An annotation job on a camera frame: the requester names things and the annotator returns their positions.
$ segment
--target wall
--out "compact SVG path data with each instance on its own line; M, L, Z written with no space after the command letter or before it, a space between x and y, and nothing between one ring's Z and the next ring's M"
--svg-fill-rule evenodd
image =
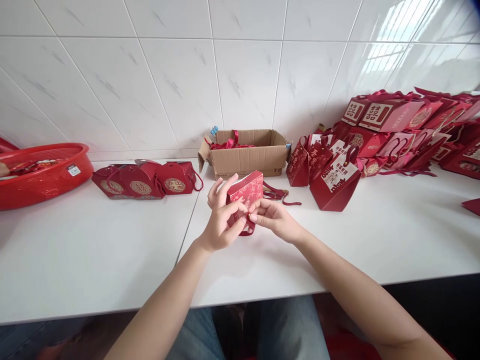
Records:
M196 156L209 124L296 142L358 94L479 83L468 0L0 1L0 136L93 160Z

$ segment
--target forearm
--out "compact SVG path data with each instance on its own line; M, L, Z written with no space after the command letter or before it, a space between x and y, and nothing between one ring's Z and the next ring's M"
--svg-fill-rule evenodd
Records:
M396 346L427 335L383 287L313 235L308 234L297 248L374 344Z
M150 296L105 359L164 359L189 311L211 253L196 240Z

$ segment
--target blue tag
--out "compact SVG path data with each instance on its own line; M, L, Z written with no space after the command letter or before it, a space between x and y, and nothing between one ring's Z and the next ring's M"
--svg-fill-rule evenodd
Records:
M218 127L218 126L214 126L214 127L211 129L210 134L211 134L212 136L214 136L214 135L217 133L218 130L219 130L219 127Z

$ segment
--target basket label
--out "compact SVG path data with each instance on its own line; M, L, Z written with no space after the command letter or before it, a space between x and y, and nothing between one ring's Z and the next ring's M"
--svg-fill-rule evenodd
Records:
M66 169L68 170L68 172L72 176L76 176L76 175L80 174L80 172L81 172L80 169L75 164L70 165Z

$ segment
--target stack of gift bags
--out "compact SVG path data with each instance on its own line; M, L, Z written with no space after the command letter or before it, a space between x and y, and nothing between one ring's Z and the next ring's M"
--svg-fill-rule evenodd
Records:
M435 176L430 161L480 179L480 96L415 90L353 97L333 128L300 139L290 185L310 185L321 210L343 211L360 178Z

